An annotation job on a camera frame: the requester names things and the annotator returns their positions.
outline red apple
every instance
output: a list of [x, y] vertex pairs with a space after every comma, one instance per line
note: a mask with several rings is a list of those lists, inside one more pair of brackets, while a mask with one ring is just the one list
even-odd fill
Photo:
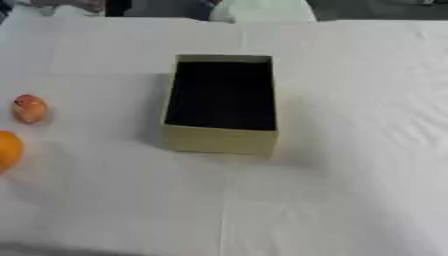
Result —
[[34, 124], [47, 117], [48, 106], [41, 98], [24, 94], [14, 100], [12, 111], [17, 120], [26, 124]]

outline box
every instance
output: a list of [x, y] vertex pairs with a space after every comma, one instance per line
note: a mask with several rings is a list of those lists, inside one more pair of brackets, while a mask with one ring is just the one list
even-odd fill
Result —
[[177, 56], [162, 134], [176, 151], [271, 154], [278, 137], [272, 58]]

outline tablecloth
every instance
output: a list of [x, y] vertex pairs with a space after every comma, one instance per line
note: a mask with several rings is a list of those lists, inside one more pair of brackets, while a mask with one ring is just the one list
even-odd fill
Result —
[[[448, 255], [448, 23], [28, 19], [0, 30], [0, 241], [141, 255]], [[176, 153], [180, 53], [274, 57], [270, 159]], [[49, 122], [13, 121], [32, 93]]]

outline box rim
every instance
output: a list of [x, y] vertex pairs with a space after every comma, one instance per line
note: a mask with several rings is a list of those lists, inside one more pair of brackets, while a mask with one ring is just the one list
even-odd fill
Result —
[[[173, 125], [173, 124], [167, 124], [166, 123], [166, 115], [168, 113], [168, 107], [171, 101], [172, 91], [174, 88], [174, 80], [176, 78], [176, 72], [177, 72], [177, 65], [181, 61], [180, 58], [183, 56], [238, 56], [238, 57], [266, 57], [269, 60], [271, 60], [272, 63], [272, 92], [273, 92], [273, 101], [274, 101], [274, 114], [275, 114], [275, 129], [274, 130], [242, 130], [242, 129], [228, 129], [228, 128], [218, 128], [218, 127], [200, 127], [200, 126], [187, 126], [187, 125]], [[172, 66], [172, 71], [169, 74], [169, 86], [167, 90], [167, 95], [165, 96], [165, 100], [163, 103], [163, 109], [162, 109], [162, 116], [160, 120], [160, 124], [162, 126], [170, 126], [170, 127], [179, 127], [179, 128], [195, 128], [195, 129], [217, 129], [217, 130], [226, 130], [226, 131], [256, 131], [256, 132], [277, 132], [279, 131], [279, 122], [278, 122], [278, 108], [277, 108], [277, 95], [276, 95], [276, 82], [275, 82], [275, 72], [274, 72], [274, 57], [270, 55], [248, 55], [248, 54], [177, 54], [175, 56], [175, 63]]]

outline orange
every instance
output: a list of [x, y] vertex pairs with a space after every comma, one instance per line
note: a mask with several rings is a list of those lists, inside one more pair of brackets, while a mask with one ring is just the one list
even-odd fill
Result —
[[0, 131], [0, 174], [12, 168], [22, 157], [23, 143], [14, 133]]

